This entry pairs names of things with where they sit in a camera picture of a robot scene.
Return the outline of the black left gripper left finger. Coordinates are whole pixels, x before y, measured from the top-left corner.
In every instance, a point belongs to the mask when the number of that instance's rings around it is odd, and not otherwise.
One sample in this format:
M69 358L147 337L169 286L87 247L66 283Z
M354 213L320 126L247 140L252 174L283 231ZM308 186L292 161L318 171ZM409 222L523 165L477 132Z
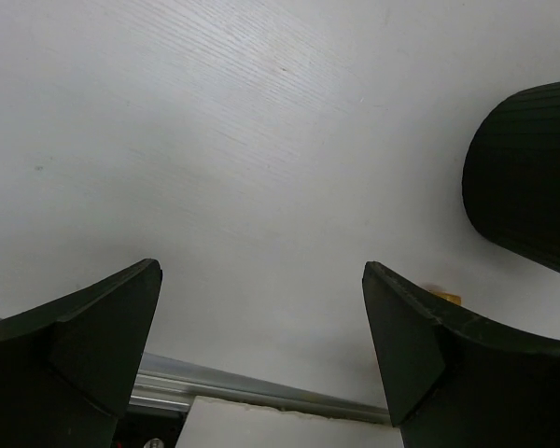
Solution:
M108 447L129 403L163 273L143 259L0 319L0 447Z

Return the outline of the small orange juice bottle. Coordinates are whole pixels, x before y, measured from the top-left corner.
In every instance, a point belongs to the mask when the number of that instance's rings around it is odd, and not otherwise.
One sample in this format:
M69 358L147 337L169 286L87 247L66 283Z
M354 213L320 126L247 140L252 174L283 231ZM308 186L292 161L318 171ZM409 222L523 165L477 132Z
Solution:
M442 287L439 287L437 285L432 285L432 284L424 284L422 285L422 288L437 297L443 298L448 302L454 303L458 306L462 304L462 299L460 296L447 292Z

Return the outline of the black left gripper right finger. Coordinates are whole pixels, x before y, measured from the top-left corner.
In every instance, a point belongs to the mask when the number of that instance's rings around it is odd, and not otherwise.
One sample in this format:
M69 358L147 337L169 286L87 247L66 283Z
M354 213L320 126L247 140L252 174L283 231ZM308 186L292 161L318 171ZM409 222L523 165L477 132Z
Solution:
M366 264L391 423L407 447L560 447L560 341L500 324Z

